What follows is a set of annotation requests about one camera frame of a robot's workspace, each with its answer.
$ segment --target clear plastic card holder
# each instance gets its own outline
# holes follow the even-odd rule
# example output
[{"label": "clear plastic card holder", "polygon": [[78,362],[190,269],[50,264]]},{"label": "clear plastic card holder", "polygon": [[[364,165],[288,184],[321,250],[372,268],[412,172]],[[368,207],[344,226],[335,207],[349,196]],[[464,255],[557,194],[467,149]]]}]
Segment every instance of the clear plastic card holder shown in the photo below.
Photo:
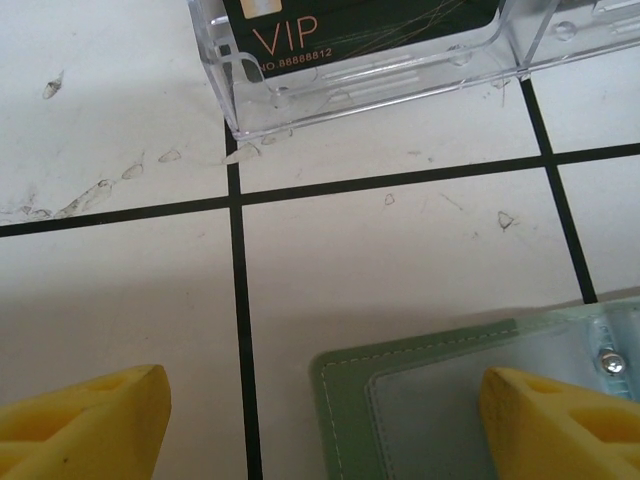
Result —
[{"label": "clear plastic card holder", "polygon": [[640,42],[640,0],[502,0],[488,25],[265,79],[223,0],[188,0],[196,41],[238,140]]}]

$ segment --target grid line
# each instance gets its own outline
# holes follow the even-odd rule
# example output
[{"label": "grid line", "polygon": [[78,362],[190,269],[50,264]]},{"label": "grid line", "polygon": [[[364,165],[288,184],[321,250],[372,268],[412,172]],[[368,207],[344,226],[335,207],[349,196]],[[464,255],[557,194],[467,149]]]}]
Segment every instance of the grid line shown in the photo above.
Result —
[{"label": "grid line", "polygon": [[562,184],[562,177],[558,165],[553,162],[553,147],[547,128],[544,124],[544,118],[536,93],[533,89],[531,80],[525,80],[520,83],[522,87],[522,94],[524,101],[527,105],[527,111],[529,112],[529,118],[531,119],[531,125],[540,148],[540,153],[545,163],[545,171],[549,180],[549,186],[551,187],[551,193],[553,200],[556,204],[558,216],[560,217],[560,224],[562,225],[562,232],[564,234],[567,247],[569,249],[569,255],[571,262],[573,263],[573,269],[576,273],[578,285],[580,287],[580,293],[582,294],[582,301],[585,304],[597,303],[598,296],[596,295],[595,288],[593,287],[593,281],[591,274],[589,273],[589,266],[587,265],[587,259],[582,249],[580,242],[580,236],[578,235],[578,229],[573,220],[571,214],[571,207],[569,206],[569,200]]},{"label": "grid line", "polygon": [[[225,124],[225,148],[227,155],[238,149],[231,130]],[[240,169],[238,164],[227,167],[229,185],[229,222],[231,226],[231,254],[233,257],[233,283],[238,329],[238,355],[240,358],[240,384],[242,387],[242,413],[244,441],[247,458],[247,476],[251,480],[262,479],[262,452],[260,448],[260,423],[258,421],[258,399],[256,373],[251,337],[251,311],[249,309],[249,282],[244,241],[244,220],[240,202]]]}]

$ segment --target white tile floor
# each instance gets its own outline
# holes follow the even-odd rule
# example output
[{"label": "white tile floor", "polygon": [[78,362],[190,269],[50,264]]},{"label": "white tile floor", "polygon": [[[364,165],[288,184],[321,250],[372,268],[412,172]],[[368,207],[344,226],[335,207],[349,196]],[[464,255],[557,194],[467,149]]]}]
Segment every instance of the white tile floor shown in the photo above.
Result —
[{"label": "white tile floor", "polygon": [[[227,209],[3,238],[58,212],[227,193],[183,1],[61,1],[0,4],[0,403],[159,362],[174,410],[154,478],[246,478]],[[533,76],[556,152],[640,142],[638,52]],[[241,163],[243,192],[539,153],[515,81],[277,140]],[[639,161],[560,169],[601,298],[640,293]],[[264,477],[324,476],[318,353],[580,302],[550,193],[536,169],[245,207]]]},{"label": "white tile floor", "polygon": [[0,16],[0,225],[226,194],[182,0],[2,2]]},{"label": "white tile floor", "polygon": [[538,155],[516,81],[374,110],[254,142],[245,192]]},{"label": "white tile floor", "polygon": [[599,298],[640,295],[640,157],[560,171]]},{"label": "white tile floor", "polygon": [[253,206],[245,222],[265,478],[324,478],[315,355],[580,301],[543,170]]},{"label": "white tile floor", "polygon": [[555,152],[640,141],[640,47],[533,74]]},{"label": "white tile floor", "polygon": [[246,476],[227,212],[0,248],[0,404],[160,363],[173,411],[155,478]]}]

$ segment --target black card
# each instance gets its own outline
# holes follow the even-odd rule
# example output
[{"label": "black card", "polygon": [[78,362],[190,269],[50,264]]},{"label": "black card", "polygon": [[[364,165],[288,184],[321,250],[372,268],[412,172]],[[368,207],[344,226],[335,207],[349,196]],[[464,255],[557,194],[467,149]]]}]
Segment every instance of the black card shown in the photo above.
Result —
[{"label": "black card", "polygon": [[500,0],[224,0],[265,77],[484,27]]}]

